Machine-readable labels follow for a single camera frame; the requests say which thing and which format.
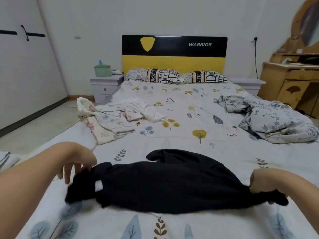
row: person's left hand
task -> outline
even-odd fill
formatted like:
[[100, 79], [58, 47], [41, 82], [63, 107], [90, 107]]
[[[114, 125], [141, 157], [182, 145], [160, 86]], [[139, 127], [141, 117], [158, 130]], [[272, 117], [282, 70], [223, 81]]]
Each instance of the person's left hand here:
[[93, 152], [78, 144], [73, 142], [67, 142], [67, 146], [71, 149], [70, 156], [67, 158], [65, 165], [60, 169], [58, 173], [58, 178], [63, 179], [63, 168], [64, 168], [64, 180], [65, 184], [70, 183], [71, 170], [74, 166], [75, 174], [81, 172], [83, 168], [91, 169], [97, 164], [97, 160]]

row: black door handle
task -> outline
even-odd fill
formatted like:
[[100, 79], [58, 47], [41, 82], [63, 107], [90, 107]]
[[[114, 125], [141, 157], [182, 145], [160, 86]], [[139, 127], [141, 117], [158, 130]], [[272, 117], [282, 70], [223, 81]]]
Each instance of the black door handle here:
[[29, 37], [28, 37], [28, 34], [26, 32], [26, 29], [24, 28], [24, 26], [21, 24], [21, 27], [23, 28], [24, 32], [26, 33], [26, 40], [29, 41]]

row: wooden mirror frame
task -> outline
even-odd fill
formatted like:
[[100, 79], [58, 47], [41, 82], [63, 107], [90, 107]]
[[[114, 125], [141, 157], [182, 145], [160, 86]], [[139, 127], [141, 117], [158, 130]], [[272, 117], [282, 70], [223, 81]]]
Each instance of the wooden mirror frame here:
[[282, 46], [286, 52], [296, 53], [302, 49], [302, 53], [319, 53], [319, 41], [312, 46], [305, 46], [301, 37], [301, 21], [308, 8], [319, 0], [306, 0], [295, 15], [291, 26], [291, 37]]

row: gray and white floral blanket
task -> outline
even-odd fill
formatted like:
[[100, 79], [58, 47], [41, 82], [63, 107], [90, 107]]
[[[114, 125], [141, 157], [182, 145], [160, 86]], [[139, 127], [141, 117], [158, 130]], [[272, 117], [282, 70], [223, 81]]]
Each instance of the gray and white floral blanket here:
[[254, 96], [221, 96], [214, 102], [226, 112], [247, 112], [239, 127], [253, 131], [271, 143], [297, 143], [317, 140], [319, 130], [312, 121], [279, 101]]

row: black and yellow headboard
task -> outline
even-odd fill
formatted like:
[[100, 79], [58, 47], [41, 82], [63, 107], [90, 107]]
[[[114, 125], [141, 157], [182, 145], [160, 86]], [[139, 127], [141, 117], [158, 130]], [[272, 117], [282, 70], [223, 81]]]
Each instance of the black and yellow headboard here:
[[214, 70], [222, 73], [226, 37], [122, 36], [124, 74], [134, 68], [175, 69], [180, 73]]

